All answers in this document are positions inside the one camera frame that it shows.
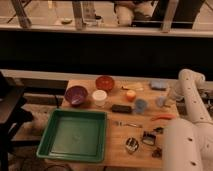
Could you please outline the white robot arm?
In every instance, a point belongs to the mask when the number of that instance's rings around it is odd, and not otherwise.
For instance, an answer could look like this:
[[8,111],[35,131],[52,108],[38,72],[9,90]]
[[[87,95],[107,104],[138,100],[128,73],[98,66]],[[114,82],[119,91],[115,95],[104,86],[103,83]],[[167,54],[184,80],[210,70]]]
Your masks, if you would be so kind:
[[203,74],[182,69],[169,93],[184,98],[188,119],[172,119],[164,128],[163,171],[203,171],[202,160],[213,160],[213,119],[198,92],[204,82]]

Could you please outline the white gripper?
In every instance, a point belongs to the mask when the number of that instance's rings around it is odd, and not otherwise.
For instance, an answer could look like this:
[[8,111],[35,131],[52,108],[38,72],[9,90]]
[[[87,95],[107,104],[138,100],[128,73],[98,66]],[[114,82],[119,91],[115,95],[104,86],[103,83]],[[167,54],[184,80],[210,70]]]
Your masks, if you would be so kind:
[[170,90],[166,98],[166,105],[171,107],[177,101],[181,101],[183,99],[182,89],[179,83],[175,84]]

